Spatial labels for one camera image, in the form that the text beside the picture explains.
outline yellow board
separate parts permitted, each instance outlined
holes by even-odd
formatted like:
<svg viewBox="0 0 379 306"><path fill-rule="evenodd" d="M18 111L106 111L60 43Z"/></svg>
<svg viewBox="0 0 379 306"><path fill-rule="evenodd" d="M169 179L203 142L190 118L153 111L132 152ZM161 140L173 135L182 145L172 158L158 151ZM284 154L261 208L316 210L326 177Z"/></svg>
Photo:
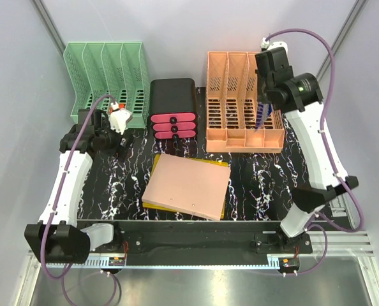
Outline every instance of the yellow board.
<svg viewBox="0 0 379 306"><path fill-rule="evenodd" d="M154 172L154 169L156 168L156 165L157 165L157 162L158 162L159 159L160 159L160 155L157 154L156 158L154 158L154 164L152 166L151 175ZM218 165L224 166L224 167L228 166L228 163L226 163L224 161L208 161L206 159L198 159L198 158L190 158L190 159L192 159L193 161L202 161L204 163L209 163L209 164L218 164ZM167 212L177 212L176 210L172 210L172 209L169 209L169 208L153 205L153 204L146 203L146 202L143 202L143 207L144 208L152 208L152 209L165 210ZM223 203L223 206L222 206L221 219L223 219L224 214L225 214L225 202Z"/></svg>

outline mini drawer cabinet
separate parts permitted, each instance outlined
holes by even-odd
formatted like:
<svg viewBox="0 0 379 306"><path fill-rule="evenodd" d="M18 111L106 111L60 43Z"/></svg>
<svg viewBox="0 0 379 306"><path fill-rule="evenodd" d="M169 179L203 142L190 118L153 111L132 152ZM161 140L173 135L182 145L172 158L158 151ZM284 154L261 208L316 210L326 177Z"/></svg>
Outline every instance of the mini drawer cabinet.
<svg viewBox="0 0 379 306"><path fill-rule="evenodd" d="M190 78L151 82L151 126L157 139L191 138L197 134L197 94Z"/></svg>

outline black marble table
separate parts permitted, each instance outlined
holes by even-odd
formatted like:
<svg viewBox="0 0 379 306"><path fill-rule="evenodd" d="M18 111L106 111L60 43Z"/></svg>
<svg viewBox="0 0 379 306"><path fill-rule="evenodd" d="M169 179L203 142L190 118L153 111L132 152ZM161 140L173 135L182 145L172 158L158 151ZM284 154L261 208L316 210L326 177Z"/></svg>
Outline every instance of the black marble table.
<svg viewBox="0 0 379 306"><path fill-rule="evenodd" d="M225 220L282 220L292 204L290 190L308 181L306 162L293 129L283 117L285 147L280 154L207 153L205 151L205 88L197 89L196 139L156 140L152 131L127 130L130 149L117 157L98 154L83 188L79 219L203 220L146 209L141 197L156 154L226 161L231 168L225 202ZM331 211L324 211L329 217Z"/></svg>

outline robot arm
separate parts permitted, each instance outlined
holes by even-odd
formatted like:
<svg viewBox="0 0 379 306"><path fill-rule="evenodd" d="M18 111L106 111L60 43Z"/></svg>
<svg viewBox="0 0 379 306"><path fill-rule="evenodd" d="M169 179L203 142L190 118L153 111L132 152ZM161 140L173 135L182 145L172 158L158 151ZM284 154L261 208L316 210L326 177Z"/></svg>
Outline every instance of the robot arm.
<svg viewBox="0 0 379 306"><path fill-rule="evenodd" d="M324 130L320 130L323 96L317 79L310 73L294 76L286 43L265 45L265 39L262 43L264 51L256 55L258 101L272 104L273 109L285 114L300 141L309 172L309 184L292 190L294 204L282 220L278 233L282 245L303 233L315 212L345 192L333 172L322 133L327 137L338 176L344 178L350 189L358 186L358 180L348 176L341 165L327 123Z"/></svg>
<svg viewBox="0 0 379 306"><path fill-rule="evenodd" d="M126 124L131 112L113 104L108 117L105 112L95 110L72 155L68 172L56 207L52 225L49 228L45 259L47 263L84 263L89 252L113 240L111 224L93 224L82 230L77 229L77 211L84 180L98 152L114 155L121 145ZM57 196L65 164L72 145L81 130L89 110L80 110L78 124L61 140L59 170L47 206L38 224L28 224L25 238L35 256L40 260L41 238Z"/></svg>

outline orange plastic rack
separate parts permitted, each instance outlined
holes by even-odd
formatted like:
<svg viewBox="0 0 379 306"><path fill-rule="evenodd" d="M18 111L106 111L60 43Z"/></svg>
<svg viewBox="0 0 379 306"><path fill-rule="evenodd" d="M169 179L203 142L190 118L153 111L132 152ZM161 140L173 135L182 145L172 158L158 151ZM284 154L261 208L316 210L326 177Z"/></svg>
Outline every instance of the orange plastic rack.
<svg viewBox="0 0 379 306"><path fill-rule="evenodd" d="M257 52L208 52L207 151L280 153L285 130L280 111L255 132Z"/></svg>

